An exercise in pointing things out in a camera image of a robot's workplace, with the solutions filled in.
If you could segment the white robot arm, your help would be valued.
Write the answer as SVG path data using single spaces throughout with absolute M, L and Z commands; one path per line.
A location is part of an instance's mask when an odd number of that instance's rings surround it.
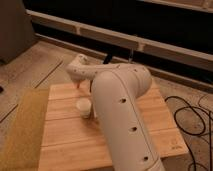
M 136 104 L 151 87 L 149 70 L 131 63 L 91 65 L 79 54 L 67 73 L 75 83 L 92 82 L 93 108 L 115 171 L 165 171 Z

